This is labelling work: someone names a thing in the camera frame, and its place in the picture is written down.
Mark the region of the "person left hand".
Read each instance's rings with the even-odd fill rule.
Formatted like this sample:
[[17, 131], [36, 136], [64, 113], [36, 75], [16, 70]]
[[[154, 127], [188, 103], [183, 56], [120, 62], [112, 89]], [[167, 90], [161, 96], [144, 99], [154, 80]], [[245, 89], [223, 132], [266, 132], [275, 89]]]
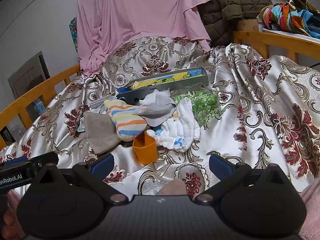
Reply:
[[16, 216], [21, 196], [15, 190], [10, 190], [7, 197], [8, 208], [3, 215], [4, 225], [1, 228], [1, 237], [3, 239], [23, 239], [25, 233]]

